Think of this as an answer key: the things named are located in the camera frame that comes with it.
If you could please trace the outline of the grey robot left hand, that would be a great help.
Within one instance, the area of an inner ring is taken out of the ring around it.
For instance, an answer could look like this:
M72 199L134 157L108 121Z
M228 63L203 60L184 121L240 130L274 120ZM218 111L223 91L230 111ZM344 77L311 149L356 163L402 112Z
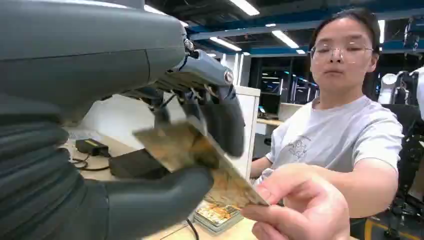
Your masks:
M141 98L166 123L161 91L174 92L240 157L244 118L232 77L169 15L96 0L1 1L1 239L135 240L186 220L213 186L208 169L86 179L64 148L66 127L115 94Z

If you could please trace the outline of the person's left hand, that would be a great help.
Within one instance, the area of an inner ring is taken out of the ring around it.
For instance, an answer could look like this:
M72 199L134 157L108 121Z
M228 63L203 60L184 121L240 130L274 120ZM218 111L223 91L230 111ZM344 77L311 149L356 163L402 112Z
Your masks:
M305 164L280 167L256 187L269 206L249 205L259 240L348 240L350 213L343 194Z

